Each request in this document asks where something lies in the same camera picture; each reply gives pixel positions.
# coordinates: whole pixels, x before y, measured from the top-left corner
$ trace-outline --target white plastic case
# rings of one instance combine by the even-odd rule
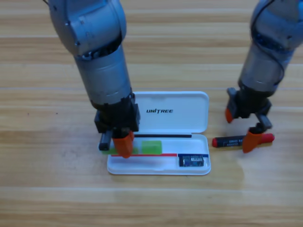
[[[178,157],[108,156],[107,170],[118,175],[205,175],[211,170],[207,138],[202,133],[208,122],[208,95],[201,91],[135,92],[141,120],[137,134],[177,135],[173,138],[135,138],[160,140],[163,154],[202,154],[203,166],[180,167]]]

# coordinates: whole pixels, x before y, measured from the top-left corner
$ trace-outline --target green eraser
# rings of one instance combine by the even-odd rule
[[[111,148],[109,150],[102,150],[101,152],[104,155],[118,155],[118,152],[117,152],[117,150],[115,148]],[[139,154],[139,149],[138,148],[133,148],[132,154],[133,155]]]
[[[142,141],[143,155],[160,155],[162,154],[162,142],[157,140]]]

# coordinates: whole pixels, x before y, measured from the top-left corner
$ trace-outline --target black cable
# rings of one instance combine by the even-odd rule
[[[267,3],[265,6],[262,7],[262,9],[260,10],[260,12],[256,15],[256,17],[255,17],[253,23],[251,24],[251,28],[250,28],[251,32],[253,32],[253,31],[255,30],[256,22],[257,22],[258,18],[260,17],[260,15],[262,14],[262,12],[263,12],[268,6],[270,6],[270,5],[271,5],[272,3],[274,3],[274,2],[275,2],[275,0],[271,0],[269,3]],[[253,40],[254,44],[259,48],[260,51],[262,51],[262,52],[265,53],[268,57],[270,57],[272,60],[274,60],[274,61],[279,65],[279,67],[281,68],[282,77],[281,77],[281,79],[280,79],[277,83],[274,84],[275,86],[278,85],[278,84],[283,80],[284,75],[285,75],[285,69],[284,69],[283,65],[282,65],[282,64],[279,62],[279,60],[278,60],[277,58],[275,58],[272,54],[270,54],[270,53],[264,51],[264,50],[260,47],[260,45],[254,40],[253,35],[252,35],[252,40]]]

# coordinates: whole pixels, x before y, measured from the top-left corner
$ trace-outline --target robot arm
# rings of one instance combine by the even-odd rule
[[[111,139],[118,153],[131,155],[140,114],[132,93],[122,41],[126,19],[119,0],[49,0],[53,26],[74,56],[102,133],[100,150]]]
[[[255,114],[259,120],[249,128],[243,152],[253,150],[267,129],[272,96],[284,78],[297,47],[303,42],[302,0],[261,0],[250,23],[252,44],[238,81],[240,90],[227,90],[230,100],[225,116],[228,123]]]

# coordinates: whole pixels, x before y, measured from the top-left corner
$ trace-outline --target wooden table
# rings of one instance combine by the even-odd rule
[[[123,0],[124,48],[135,90],[202,90],[207,136],[228,125],[227,87],[250,45],[257,0]],[[1,227],[303,226],[303,48],[269,114],[276,140],[244,155],[210,146],[203,177],[116,176],[73,58],[38,0],[0,0]]]

